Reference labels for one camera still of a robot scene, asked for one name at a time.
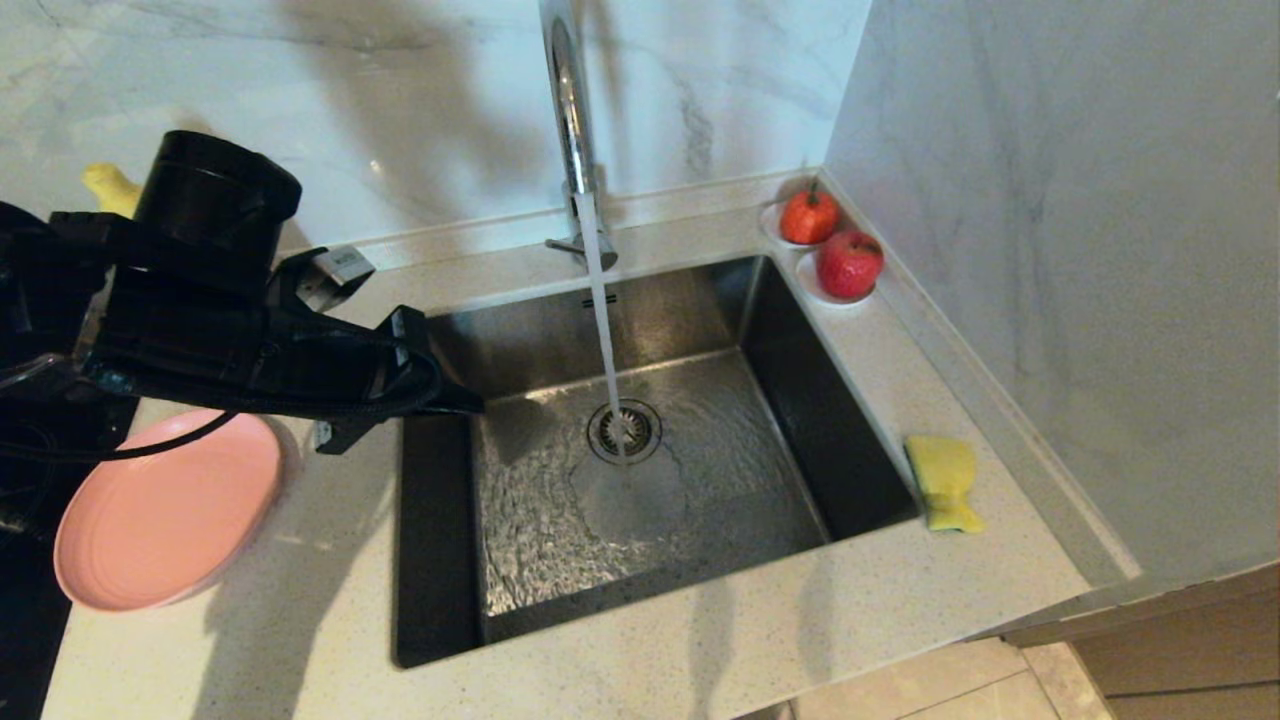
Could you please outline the running tap water stream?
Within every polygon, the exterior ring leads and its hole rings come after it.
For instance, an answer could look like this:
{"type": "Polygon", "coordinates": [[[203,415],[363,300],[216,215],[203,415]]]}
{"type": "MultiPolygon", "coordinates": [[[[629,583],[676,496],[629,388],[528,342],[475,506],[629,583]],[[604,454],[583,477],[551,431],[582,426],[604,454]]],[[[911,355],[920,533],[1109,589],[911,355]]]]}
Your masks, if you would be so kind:
{"type": "Polygon", "coordinates": [[[614,364],[614,347],[607,313],[604,282],[605,273],[603,268],[595,199],[591,193],[572,192],[572,200],[573,208],[577,211],[577,219],[582,236],[584,255],[586,258],[593,300],[593,313],[600,343],[602,361],[605,370],[605,387],[611,416],[608,436],[614,446],[612,455],[620,465],[626,468],[630,464],[630,460],[626,454],[626,427],[625,419],[622,418],[621,397],[614,364]]]}

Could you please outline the black induction cooktop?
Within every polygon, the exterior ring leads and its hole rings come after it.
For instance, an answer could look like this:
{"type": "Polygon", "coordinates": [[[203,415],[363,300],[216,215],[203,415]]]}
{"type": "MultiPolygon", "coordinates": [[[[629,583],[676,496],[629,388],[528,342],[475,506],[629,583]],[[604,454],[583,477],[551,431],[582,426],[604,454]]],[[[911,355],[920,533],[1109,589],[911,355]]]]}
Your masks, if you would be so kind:
{"type": "MultiPolygon", "coordinates": [[[[96,404],[0,401],[0,443],[110,451],[128,436],[137,400],[96,404]]],[[[92,462],[0,455],[0,720],[38,720],[70,611],[52,568],[67,505],[92,462]]]]}

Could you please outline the orange dish soap bottle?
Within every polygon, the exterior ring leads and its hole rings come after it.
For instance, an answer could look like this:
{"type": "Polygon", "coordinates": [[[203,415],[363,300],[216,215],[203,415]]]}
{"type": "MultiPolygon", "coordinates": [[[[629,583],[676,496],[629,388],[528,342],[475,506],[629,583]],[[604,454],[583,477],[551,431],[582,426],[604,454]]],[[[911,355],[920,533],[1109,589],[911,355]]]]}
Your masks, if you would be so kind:
{"type": "Polygon", "coordinates": [[[111,163],[88,164],[81,174],[82,184],[93,195],[97,211],[133,219],[140,205],[142,186],[129,179],[111,163]]]}

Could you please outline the small white dish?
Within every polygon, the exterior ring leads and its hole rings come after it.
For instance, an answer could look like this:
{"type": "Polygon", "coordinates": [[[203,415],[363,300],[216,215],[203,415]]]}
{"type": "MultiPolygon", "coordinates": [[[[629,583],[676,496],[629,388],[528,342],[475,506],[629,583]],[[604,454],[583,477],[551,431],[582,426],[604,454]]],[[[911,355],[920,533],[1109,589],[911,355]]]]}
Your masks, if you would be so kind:
{"type": "Polygon", "coordinates": [[[876,291],[878,290],[877,284],[873,284],[867,293],[855,299],[845,299],[828,293],[820,286],[817,274],[818,258],[819,255],[817,251],[801,255],[800,259],[796,260],[794,270],[800,287],[819,305],[837,309],[858,307],[876,295],[876,291]]]}
{"type": "Polygon", "coordinates": [[[788,242],[786,242],[786,241],[782,240],[782,237],[780,234],[780,218],[781,218],[781,214],[783,211],[785,204],[787,201],[788,200],[782,201],[782,202],[774,202],[774,204],[769,205],[762,213],[762,215],[760,215],[762,229],[765,232],[765,234],[768,237],[771,237],[772,240],[780,242],[781,245],[783,245],[787,249],[801,249],[801,250],[817,249],[819,246],[819,243],[818,245],[813,245],[813,246],[799,246],[799,245],[788,243],[788,242]]]}

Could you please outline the stainless steel sink basin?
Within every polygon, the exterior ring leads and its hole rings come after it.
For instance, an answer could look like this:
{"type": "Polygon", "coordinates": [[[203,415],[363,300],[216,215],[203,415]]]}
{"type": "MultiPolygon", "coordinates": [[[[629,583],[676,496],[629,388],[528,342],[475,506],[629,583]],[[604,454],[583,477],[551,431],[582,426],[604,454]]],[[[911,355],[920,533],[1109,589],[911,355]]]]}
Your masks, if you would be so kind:
{"type": "Polygon", "coordinates": [[[913,519],[916,501],[783,272],[748,256],[611,283],[621,398],[657,451],[588,446],[593,299],[428,319],[483,415],[402,425],[392,657],[433,664],[913,519]]]}

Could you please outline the pink round plate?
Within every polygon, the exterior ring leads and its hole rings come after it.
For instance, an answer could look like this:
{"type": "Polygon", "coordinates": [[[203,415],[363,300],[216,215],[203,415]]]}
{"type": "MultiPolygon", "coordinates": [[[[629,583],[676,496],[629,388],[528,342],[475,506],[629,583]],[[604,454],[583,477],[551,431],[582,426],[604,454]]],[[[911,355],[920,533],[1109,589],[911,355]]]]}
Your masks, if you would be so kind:
{"type": "Polygon", "coordinates": [[[282,487],[283,466],[275,432],[253,415],[178,448],[97,465],[55,536],[60,589],[102,612],[198,593],[252,539],[282,487]]]}

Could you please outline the chrome kitchen faucet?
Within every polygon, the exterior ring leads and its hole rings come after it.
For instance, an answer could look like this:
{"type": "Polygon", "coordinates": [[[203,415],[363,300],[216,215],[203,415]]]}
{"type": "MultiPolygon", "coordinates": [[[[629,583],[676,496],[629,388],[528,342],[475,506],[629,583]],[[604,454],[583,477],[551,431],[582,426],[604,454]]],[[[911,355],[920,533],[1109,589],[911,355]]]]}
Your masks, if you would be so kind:
{"type": "Polygon", "coordinates": [[[538,0],[541,36],[550,81],[550,100],[556,117],[556,133],[564,170],[562,193],[568,218],[570,236],[549,240],[547,245],[576,256],[586,265],[582,237],[582,210],[596,218],[596,242],[602,270],[611,270],[618,255],[609,231],[600,215],[602,183],[596,173],[593,129],[589,111],[586,74],[580,53],[579,28],[571,0],[538,0]]]}

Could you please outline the yellow fish-shaped sponge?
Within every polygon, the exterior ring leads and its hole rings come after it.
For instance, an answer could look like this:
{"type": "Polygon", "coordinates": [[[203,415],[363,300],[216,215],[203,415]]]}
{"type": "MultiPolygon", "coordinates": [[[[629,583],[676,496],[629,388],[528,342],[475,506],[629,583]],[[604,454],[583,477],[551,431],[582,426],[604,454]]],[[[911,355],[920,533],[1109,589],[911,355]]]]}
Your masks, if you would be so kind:
{"type": "Polygon", "coordinates": [[[980,534],[986,524],[970,505],[977,456],[970,445],[940,436],[908,436],[904,442],[931,532],[980,534]]]}

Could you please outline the red apple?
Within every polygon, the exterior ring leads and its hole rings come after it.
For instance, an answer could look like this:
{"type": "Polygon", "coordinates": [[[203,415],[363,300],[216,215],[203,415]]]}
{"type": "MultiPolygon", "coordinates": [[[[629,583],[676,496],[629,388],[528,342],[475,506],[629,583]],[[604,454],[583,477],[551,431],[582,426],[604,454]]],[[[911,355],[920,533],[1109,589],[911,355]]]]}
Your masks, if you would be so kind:
{"type": "Polygon", "coordinates": [[[883,268],[878,240],[863,231],[840,231],[818,250],[815,278],[828,296],[861,301],[874,291],[883,268]]]}

